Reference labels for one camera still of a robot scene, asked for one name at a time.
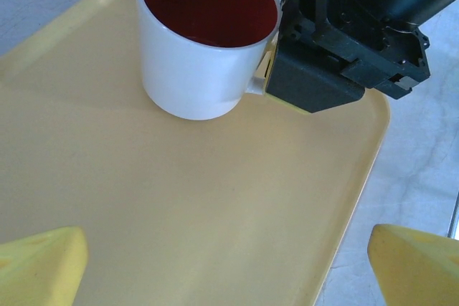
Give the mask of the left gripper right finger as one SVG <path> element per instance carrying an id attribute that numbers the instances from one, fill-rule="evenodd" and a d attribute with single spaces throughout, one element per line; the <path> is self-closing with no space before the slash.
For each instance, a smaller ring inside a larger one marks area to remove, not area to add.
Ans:
<path id="1" fill-rule="evenodd" d="M 378 224 L 368 257 L 387 305 L 458 304 L 458 240 Z"/>

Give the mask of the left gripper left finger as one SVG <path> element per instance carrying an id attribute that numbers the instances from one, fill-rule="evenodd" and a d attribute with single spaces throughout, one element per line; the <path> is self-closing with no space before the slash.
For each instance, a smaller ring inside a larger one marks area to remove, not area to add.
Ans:
<path id="1" fill-rule="evenodd" d="M 1 244 L 2 305 L 72 305 L 89 251 L 85 232 L 66 226 Z"/>

